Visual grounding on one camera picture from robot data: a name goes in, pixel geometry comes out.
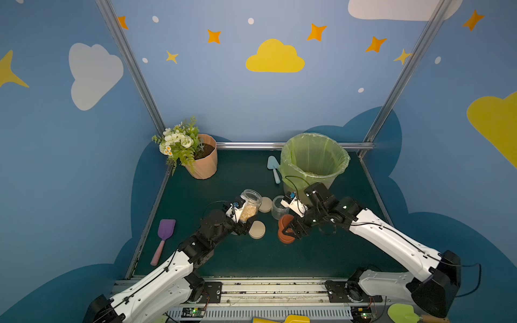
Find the red jar lid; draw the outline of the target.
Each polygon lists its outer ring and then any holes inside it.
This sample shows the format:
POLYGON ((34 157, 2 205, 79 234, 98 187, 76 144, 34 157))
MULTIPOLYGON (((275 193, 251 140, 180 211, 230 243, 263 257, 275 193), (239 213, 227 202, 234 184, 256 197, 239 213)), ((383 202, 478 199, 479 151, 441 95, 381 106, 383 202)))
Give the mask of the red jar lid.
POLYGON ((278 221, 279 230, 277 232, 277 235, 279 235, 279 234, 286 235, 283 233, 283 231, 284 231, 284 229, 286 229, 288 227, 288 225, 291 223, 293 218, 294 218, 293 215, 286 214, 278 221))
POLYGON ((294 237, 286 236, 286 235, 283 235, 283 234, 279 234, 278 238, 284 244, 290 244, 290 243, 293 243, 296 240, 296 238, 294 238, 294 237))

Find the beige jar lid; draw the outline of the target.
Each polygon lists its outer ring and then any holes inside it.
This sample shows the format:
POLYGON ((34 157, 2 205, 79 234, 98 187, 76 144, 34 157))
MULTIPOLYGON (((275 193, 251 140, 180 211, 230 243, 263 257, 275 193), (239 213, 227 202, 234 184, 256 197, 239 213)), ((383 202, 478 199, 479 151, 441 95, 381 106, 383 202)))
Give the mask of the beige jar lid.
POLYGON ((266 227, 263 222, 254 221, 249 230, 249 236, 253 239, 261 239, 266 232, 266 227))
POLYGON ((272 200, 267 196, 263 196, 262 200, 261 200, 261 205, 259 207, 259 211, 261 213, 268 213, 272 210, 272 207, 273 207, 272 200))

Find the red lid oatmeal jar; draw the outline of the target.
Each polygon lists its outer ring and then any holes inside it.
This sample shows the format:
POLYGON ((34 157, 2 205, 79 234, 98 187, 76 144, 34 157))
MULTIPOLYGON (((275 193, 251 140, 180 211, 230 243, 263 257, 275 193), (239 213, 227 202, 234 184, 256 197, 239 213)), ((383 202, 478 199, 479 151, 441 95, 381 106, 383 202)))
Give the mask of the red lid oatmeal jar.
POLYGON ((276 196, 272 201, 271 214, 274 219, 280 220, 284 215, 289 214, 289 207, 282 205, 284 196, 276 196))
POLYGON ((245 200, 239 221, 246 223, 250 218, 254 217, 262 203, 262 196, 252 189, 246 189, 242 192, 241 198, 245 200))

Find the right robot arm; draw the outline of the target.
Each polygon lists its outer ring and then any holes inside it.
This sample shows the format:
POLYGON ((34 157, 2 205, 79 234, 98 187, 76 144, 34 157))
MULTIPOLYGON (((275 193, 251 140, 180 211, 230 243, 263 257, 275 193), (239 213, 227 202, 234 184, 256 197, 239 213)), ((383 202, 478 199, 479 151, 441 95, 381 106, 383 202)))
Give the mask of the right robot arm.
POLYGON ((369 241, 406 269, 404 273, 357 269, 337 292, 331 292, 331 297, 338 298, 343 293, 354 303, 367 297, 394 297, 412 301, 432 316, 448 316, 461 286, 457 254, 450 250, 439 252, 417 242, 351 197, 338 200, 322 183, 311 184, 304 195, 309 200, 307 205, 293 192, 282 199, 281 204, 295 215, 281 222, 281 234, 301 239, 312 228, 331 223, 369 241))

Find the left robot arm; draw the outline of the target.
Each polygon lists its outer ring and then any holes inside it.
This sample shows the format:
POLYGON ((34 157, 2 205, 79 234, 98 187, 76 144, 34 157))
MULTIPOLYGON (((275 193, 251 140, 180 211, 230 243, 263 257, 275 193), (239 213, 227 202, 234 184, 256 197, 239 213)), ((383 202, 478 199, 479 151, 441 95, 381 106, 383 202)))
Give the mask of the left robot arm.
POLYGON ((83 321, 153 322, 192 294, 200 297, 204 281, 196 270, 214 255, 221 241, 232 232, 247 234, 256 219, 254 215, 241 222, 221 210, 211 211, 198 230, 154 271, 110 299, 101 295, 92 301, 83 321))

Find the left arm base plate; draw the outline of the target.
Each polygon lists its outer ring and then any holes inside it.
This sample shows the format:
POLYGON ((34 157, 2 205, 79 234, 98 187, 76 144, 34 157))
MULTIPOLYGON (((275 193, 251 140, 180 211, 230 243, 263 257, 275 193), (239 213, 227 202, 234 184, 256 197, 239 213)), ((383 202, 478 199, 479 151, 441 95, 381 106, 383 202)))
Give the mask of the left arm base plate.
POLYGON ((219 304, 222 297, 223 284, 220 281, 205 281, 202 287, 193 290, 191 301, 196 304, 219 304))

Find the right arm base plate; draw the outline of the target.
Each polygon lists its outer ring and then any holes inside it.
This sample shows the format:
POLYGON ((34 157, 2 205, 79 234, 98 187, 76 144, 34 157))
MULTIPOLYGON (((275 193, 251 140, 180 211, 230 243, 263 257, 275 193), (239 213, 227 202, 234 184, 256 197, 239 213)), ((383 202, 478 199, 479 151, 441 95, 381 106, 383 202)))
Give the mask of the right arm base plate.
POLYGON ((355 281, 324 282, 331 303, 370 303, 382 302, 382 296, 369 296, 355 281))

